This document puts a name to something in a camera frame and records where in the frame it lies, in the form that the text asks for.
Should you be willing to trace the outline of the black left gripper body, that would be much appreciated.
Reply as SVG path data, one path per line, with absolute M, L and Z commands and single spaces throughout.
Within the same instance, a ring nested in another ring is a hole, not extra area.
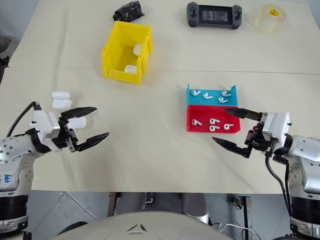
M 68 148 L 71 152 L 76 152 L 79 150 L 77 145 L 78 139 L 72 128 L 68 127 L 69 121 L 64 117 L 58 118 L 59 133 L 58 136 L 52 139 L 52 142 L 59 148 Z

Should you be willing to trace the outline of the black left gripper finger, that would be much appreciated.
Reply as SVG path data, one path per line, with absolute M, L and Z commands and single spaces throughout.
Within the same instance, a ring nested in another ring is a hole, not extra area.
M 73 118 L 80 118 L 84 117 L 86 115 L 89 115 L 90 113 L 96 111 L 96 107 L 77 107 L 74 109 L 70 109 L 67 111 L 64 111 L 61 113 L 61 117 L 64 118 L 65 120 L 73 119 Z
M 102 133 L 96 136 L 93 136 L 91 138 L 88 138 L 84 143 L 81 143 L 79 145 L 75 146 L 75 150 L 77 152 L 82 152 L 84 150 L 87 150 L 89 148 L 92 148 L 96 145 L 98 145 L 100 142 L 102 142 L 105 138 L 107 138 L 110 135 L 109 132 Z

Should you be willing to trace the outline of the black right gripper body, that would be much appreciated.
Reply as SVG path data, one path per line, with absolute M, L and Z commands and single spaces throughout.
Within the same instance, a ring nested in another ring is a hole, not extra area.
M 245 158 L 249 158 L 252 149 L 257 151 L 265 152 L 267 148 L 271 145 L 271 140 L 269 137 L 265 139 L 263 135 L 263 128 L 267 120 L 267 112 L 249 112 L 245 117 L 257 121 L 257 125 L 252 128 L 247 134 L 244 144 L 247 145 Z

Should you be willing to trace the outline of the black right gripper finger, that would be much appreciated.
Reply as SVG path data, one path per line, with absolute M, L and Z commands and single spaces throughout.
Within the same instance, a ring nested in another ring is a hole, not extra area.
M 245 108 L 225 108 L 224 111 L 228 114 L 231 114 L 237 118 L 240 119 L 250 119 L 254 121 L 260 121 L 261 120 L 261 113 L 255 112 L 252 110 L 248 110 Z
M 251 152 L 248 148 L 241 148 L 241 147 L 238 147 L 235 143 L 233 142 L 230 142 L 228 140 L 225 140 L 225 139 L 221 139 L 221 138 L 217 138 L 217 137 L 212 137 L 212 139 L 218 144 L 220 145 L 221 147 L 223 147 L 224 149 L 232 152 L 232 153 L 235 153 L 237 155 L 240 155 L 244 158 L 249 158 Z

